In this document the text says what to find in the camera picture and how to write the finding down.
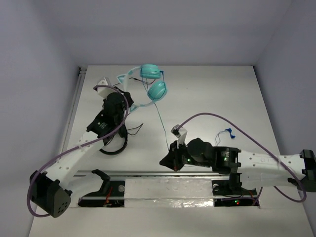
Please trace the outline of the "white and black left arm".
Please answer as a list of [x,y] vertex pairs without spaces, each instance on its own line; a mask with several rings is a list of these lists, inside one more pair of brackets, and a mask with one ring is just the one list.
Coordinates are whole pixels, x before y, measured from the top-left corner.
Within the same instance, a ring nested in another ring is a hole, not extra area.
[[133,104],[129,92],[115,88],[103,100],[102,110],[86,128],[77,145],[53,158],[30,176],[27,192],[29,212],[39,217],[32,208],[36,204],[54,218],[63,214],[71,204],[71,179],[88,159],[111,141],[116,134],[127,136],[125,120]]

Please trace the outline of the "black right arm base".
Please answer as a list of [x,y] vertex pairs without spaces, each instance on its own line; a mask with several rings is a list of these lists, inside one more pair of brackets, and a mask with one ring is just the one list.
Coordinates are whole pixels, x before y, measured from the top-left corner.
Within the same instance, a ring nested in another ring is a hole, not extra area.
[[260,192],[243,188],[240,174],[230,174],[228,179],[212,180],[212,193],[215,207],[260,206]]

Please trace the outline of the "teal cat ear headphones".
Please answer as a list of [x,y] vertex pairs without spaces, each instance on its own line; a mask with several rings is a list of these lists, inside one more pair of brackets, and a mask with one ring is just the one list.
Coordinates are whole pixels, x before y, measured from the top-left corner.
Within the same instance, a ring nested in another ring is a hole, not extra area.
[[117,80],[123,86],[124,92],[128,92],[129,79],[132,78],[136,72],[139,72],[140,82],[142,83],[150,102],[146,104],[133,102],[129,109],[130,112],[141,107],[148,107],[155,104],[157,101],[163,99],[168,92],[164,79],[164,71],[153,64],[137,66],[129,70],[126,74],[118,75]]

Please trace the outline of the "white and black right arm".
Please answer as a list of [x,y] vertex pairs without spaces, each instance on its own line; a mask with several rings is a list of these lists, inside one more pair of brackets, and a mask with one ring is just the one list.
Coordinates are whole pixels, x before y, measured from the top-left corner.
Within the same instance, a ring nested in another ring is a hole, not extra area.
[[241,195],[244,190],[261,187],[296,186],[316,191],[316,157],[311,150],[298,155],[278,156],[251,153],[238,148],[212,146],[199,138],[188,144],[174,141],[160,165],[179,171],[184,165],[211,168],[227,175],[227,180],[213,183],[215,195]]

